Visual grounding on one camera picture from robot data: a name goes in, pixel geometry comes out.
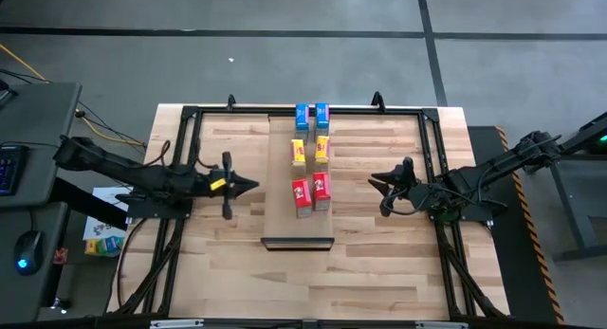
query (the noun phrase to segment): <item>gray floor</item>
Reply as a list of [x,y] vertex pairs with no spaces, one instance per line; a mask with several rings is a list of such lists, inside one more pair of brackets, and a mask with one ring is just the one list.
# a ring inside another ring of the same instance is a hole
[[[607,31],[607,0],[428,2],[435,31]],[[0,23],[422,30],[417,0],[6,0]],[[247,102],[364,104],[379,90],[390,104],[436,105],[424,40],[1,35],[0,43],[50,80],[82,83],[84,102],[112,126],[144,140],[158,103],[226,101],[229,93]],[[440,40],[436,47],[449,105],[464,107],[471,125],[502,125],[511,144],[537,129],[571,133],[606,109],[605,42]],[[0,66],[25,72],[4,54]],[[72,135],[90,134],[76,121]],[[129,147],[101,143],[140,159]],[[87,190],[112,184],[96,174],[64,175]],[[525,176],[524,186],[545,255],[573,248],[549,173]],[[549,263],[565,319],[603,327],[607,258]],[[99,313],[105,284],[92,282],[90,270],[74,275],[70,316]],[[94,291],[86,288],[90,284]]]

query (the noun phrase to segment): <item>small paper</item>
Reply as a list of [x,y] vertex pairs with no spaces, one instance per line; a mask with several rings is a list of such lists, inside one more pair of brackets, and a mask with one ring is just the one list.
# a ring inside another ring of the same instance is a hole
[[[131,192],[131,188],[127,187],[103,187],[103,188],[94,188],[93,196],[96,196],[102,201],[109,203],[110,205],[114,205],[121,210],[127,211],[129,206],[125,203],[120,202],[116,195],[124,194]],[[111,236],[115,236],[118,238],[124,238],[126,232],[122,229],[113,228],[109,225],[104,224],[103,222],[88,217],[86,219],[86,226],[84,227],[84,235],[83,240],[88,239],[105,239]]]

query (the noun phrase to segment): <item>black mat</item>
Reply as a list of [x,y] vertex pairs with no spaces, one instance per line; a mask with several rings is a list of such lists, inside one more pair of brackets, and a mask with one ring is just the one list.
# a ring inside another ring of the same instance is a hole
[[[471,126],[474,159],[483,163],[504,152],[505,136],[493,126]],[[517,176],[491,185],[487,198],[505,202],[508,211],[495,218],[492,230],[510,314],[518,320],[563,322],[535,227]]]

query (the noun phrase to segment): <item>yellow box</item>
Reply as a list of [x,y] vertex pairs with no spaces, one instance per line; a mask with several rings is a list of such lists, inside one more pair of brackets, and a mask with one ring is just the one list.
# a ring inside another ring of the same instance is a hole
[[305,166],[305,147],[301,139],[291,139],[291,160],[294,166]]
[[316,163],[326,164],[329,162],[329,136],[318,136],[316,138]]
[[99,251],[97,250],[97,243],[99,239],[88,239],[84,245],[84,254],[87,255],[99,255]]

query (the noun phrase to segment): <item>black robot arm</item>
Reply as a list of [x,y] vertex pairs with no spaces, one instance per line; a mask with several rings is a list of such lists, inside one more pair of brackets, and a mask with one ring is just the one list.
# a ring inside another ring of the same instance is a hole
[[[208,174],[199,173],[193,165],[165,165],[164,154],[170,142],[165,142],[161,155],[147,164],[108,153],[87,137],[62,137],[62,144],[53,157],[58,167],[70,171],[94,171],[132,185],[143,194],[124,195],[127,203],[151,197],[171,206],[195,197],[225,198],[223,215],[231,218],[229,200],[259,184],[239,176],[231,169],[230,153],[222,154],[223,169],[212,166]],[[153,165],[158,161],[162,165]]]
[[384,195],[379,206],[384,216],[394,211],[392,205],[396,198],[410,200],[415,211],[431,210],[437,214],[460,211],[475,203],[499,204],[483,200],[480,191],[522,167],[552,164],[560,157],[561,149],[555,142],[560,137],[539,131],[530,133],[503,154],[475,167],[450,170],[431,183],[421,183],[415,178],[413,161],[406,157],[402,165],[389,173],[371,174],[376,180],[369,182]]

